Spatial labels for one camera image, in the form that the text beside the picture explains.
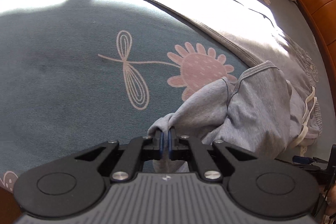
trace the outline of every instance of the wooden headboard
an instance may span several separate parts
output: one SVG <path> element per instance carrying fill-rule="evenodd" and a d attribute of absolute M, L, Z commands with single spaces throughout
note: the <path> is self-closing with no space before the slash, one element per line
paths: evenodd
<path fill-rule="evenodd" d="M 319 46 L 336 110 L 336 0 L 297 1 Z"/>

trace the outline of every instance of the gray sweatpants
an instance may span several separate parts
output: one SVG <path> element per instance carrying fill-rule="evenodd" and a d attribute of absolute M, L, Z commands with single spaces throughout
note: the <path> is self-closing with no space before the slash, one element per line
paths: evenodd
<path fill-rule="evenodd" d="M 158 119 L 148 133 L 161 129 L 166 150 L 163 160 L 154 161 L 154 168 L 157 172 L 188 170 L 184 162 L 168 159 L 171 127 L 178 136 L 196 136 L 204 144 L 221 139 L 273 159 L 301 133 L 305 112 L 305 101 L 283 72 L 270 61 L 264 62 L 243 72 L 235 87 L 219 79 L 194 93 L 175 113 Z M 318 134 L 313 119 L 308 119 L 307 127 Z"/>

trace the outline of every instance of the cloth fold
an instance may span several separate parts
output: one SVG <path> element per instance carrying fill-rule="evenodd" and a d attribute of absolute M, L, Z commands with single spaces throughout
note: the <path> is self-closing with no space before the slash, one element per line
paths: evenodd
<path fill-rule="evenodd" d="M 274 159 L 300 137 L 306 101 L 283 72 L 266 61 L 243 72 L 233 91 L 225 78 L 204 86 L 175 113 L 157 120 L 148 134 L 159 128 L 167 140 L 168 130 L 174 127 L 178 136 L 195 136 L 204 144 L 221 139 Z M 167 149 L 163 160 L 154 161 L 154 168 L 157 172 L 188 169 L 182 161 L 170 161 Z"/>
<path fill-rule="evenodd" d="M 161 128 L 156 122 L 154 128 L 155 126 L 160 127 L 167 133 L 168 127 L 174 124 L 178 127 L 178 133 L 180 131 L 183 131 L 183 134 L 191 133 L 203 140 L 207 140 L 207 142 L 212 141 L 214 137 L 223 136 L 225 140 L 228 139 L 246 149 L 268 157 L 275 157 L 284 150 L 302 131 L 304 122 L 302 118 L 306 109 L 305 100 L 313 92 L 312 86 L 315 86 L 315 82 L 309 69 L 312 66 L 312 62 L 308 53 L 276 25 L 270 10 L 256 0 L 211 0 L 211 2 L 200 2 L 199 0 L 151 1 L 186 19 L 224 45 L 249 67 L 252 67 L 243 75 L 258 70 L 260 68 L 259 65 L 261 67 L 270 65 L 268 62 L 274 66 L 258 71 L 239 82 L 241 85 L 236 85 L 236 88 L 239 88 L 239 92 L 232 97 L 224 79 L 215 81 L 209 84 L 210 86 L 205 86 L 184 102 L 175 114 L 169 114 L 160 119 L 161 124 L 165 124 L 165 126 Z M 250 80 L 255 78 L 258 79 L 259 84 L 256 82 L 254 83 L 256 86 L 252 84 L 251 87 L 246 86 Z M 255 96 L 255 98 L 248 96 L 241 98 L 245 102 L 243 105 L 246 110 L 241 108 L 242 106 L 239 102 L 236 102 L 237 106 L 233 108 L 236 98 L 241 95 L 240 89 L 253 90 L 251 95 L 254 94 Z M 196 98 L 196 102 L 202 101 L 202 104 L 190 101 L 191 98 L 193 98 L 192 100 Z M 265 105 L 259 105 L 257 99 L 260 99 Z M 205 107 L 203 105 L 204 101 L 213 102 L 213 104 L 208 104 Z M 311 114 L 307 121 L 306 127 L 308 131 L 304 141 L 309 139 L 307 143 L 312 144 L 322 131 L 322 119 L 318 101 L 310 101 L 307 106 L 311 110 Z M 184 108 L 188 109 L 188 114 L 185 113 Z M 243 129 L 243 123 L 241 124 L 239 119 L 229 120 L 231 123 L 225 123 L 223 119 L 226 119 L 226 117 L 231 117 L 230 115 L 235 117 L 235 114 L 231 114 L 229 109 L 232 113 L 236 111 L 236 114 L 240 113 L 240 111 L 242 113 L 250 113 L 242 117 L 250 122 L 255 122 L 255 124 Z M 256 120 L 258 116 L 263 121 L 263 117 L 267 117 L 268 113 L 274 114 L 273 119 L 270 119 L 270 121 L 279 126 L 278 129 L 271 127 L 268 123 L 260 124 Z M 202 119 L 198 122 L 193 117 L 201 117 Z M 193 121 L 194 124 L 186 122 L 189 120 Z M 253 130 L 253 134 L 256 135 L 247 135 L 246 130 L 249 130 L 249 132 Z M 230 132 L 237 133 L 237 136 L 240 136 L 239 140 L 235 139 L 237 138 L 236 135 L 232 136 Z M 181 165 L 176 165 L 176 163 L 173 165 L 168 164 L 167 158 L 165 158 L 165 162 L 164 168 L 157 167 L 156 169 L 173 172 L 178 170 Z"/>

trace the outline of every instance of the bed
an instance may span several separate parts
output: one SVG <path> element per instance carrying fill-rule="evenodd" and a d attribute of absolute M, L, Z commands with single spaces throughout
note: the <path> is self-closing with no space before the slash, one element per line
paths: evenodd
<path fill-rule="evenodd" d="M 323 133 L 305 155 L 328 160 L 336 120 L 325 53 L 295 2 L 257 1 L 312 59 Z M 125 143 L 147 134 L 156 119 L 218 77 L 208 72 L 198 82 L 182 83 L 177 53 L 204 52 L 232 81 L 248 68 L 197 27 L 148 0 L 0 2 L 0 187 L 9 192 L 28 169 L 107 139 Z M 299 147 L 279 158 L 291 161 L 293 155 L 300 155 Z M 145 170 L 153 171 L 150 162 Z"/>

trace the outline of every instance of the pink flower pattern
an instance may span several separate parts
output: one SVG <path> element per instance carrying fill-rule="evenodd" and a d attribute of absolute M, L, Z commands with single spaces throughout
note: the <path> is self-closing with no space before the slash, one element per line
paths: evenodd
<path fill-rule="evenodd" d="M 184 44 L 185 48 L 175 45 L 175 50 L 179 55 L 168 52 L 168 58 L 180 66 L 181 75 L 170 77 L 167 82 L 174 88 L 186 87 L 182 93 L 182 100 L 185 101 L 196 91 L 205 85 L 226 77 L 230 83 L 235 84 L 237 78 L 230 75 L 234 71 L 232 65 L 224 65 L 226 56 L 220 54 L 216 59 L 216 51 L 209 48 L 206 53 L 202 44 L 196 44 L 195 51 L 189 42 Z"/>
<path fill-rule="evenodd" d="M 17 175 L 12 171 L 7 171 L 3 175 L 3 179 L 0 179 L 0 187 L 9 192 L 13 192 L 14 184 L 17 180 Z"/>

